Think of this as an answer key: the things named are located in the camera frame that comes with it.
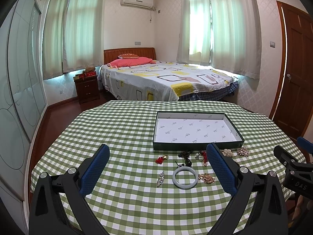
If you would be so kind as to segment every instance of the blue gripper pad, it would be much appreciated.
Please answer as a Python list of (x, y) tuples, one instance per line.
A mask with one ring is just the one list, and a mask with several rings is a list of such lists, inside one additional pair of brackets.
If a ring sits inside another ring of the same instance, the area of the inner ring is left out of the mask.
[(207, 145), (207, 158), (224, 191), (232, 197), (237, 192), (234, 174), (212, 144)]
[(298, 137), (297, 144), (299, 147), (301, 147), (303, 150), (305, 150), (309, 154), (313, 154), (313, 144), (309, 142), (308, 140), (306, 140), (305, 138)]
[(110, 149), (107, 145), (103, 145), (93, 162), (81, 178), (80, 194), (85, 197), (91, 194), (101, 173), (110, 158)]

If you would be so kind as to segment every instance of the door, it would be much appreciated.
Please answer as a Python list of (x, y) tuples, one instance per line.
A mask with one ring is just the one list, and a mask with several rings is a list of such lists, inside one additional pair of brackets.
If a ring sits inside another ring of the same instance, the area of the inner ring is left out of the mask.
[(287, 63), (273, 121), (295, 141), (313, 106), (313, 21), (309, 14), (282, 3), (287, 32)]

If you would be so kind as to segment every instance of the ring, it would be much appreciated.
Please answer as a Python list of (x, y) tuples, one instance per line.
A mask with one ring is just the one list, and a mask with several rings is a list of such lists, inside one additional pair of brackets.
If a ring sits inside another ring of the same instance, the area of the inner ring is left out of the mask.
[[(175, 176), (178, 172), (183, 171), (183, 170), (187, 170), (195, 176), (195, 181), (193, 183), (180, 184), (177, 182)], [(188, 167), (188, 166), (179, 167), (173, 172), (172, 180), (173, 180), (174, 185), (176, 185), (177, 187), (182, 188), (182, 189), (189, 189), (189, 188), (194, 187), (198, 183), (198, 173), (193, 168)]]

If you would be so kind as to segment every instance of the curtain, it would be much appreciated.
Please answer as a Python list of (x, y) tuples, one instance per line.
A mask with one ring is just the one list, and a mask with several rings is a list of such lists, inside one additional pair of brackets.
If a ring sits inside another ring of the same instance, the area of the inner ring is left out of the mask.
[(63, 72), (103, 65), (103, 0), (69, 0), (63, 36)]
[(209, 65), (211, 22), (210, 0), (183, 0), (178, 62)]
[(212, 66), (259, 79), (261, 27), (256, 0), (211, 0)]
[(63, 12), (66, 0), (50, 0), (43, 29), (43, 79), (63, 74)]

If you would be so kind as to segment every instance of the bed headboard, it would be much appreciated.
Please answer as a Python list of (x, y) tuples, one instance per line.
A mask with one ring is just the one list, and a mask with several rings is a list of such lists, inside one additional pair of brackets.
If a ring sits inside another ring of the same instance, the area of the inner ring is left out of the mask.
[(108, 64), (116, 59), (122, 54), (135, 54), (140, 57), (148, 57), (156, 60), (156, 52), (154, 48), (115, 48), (104, 50), (104, 64)]

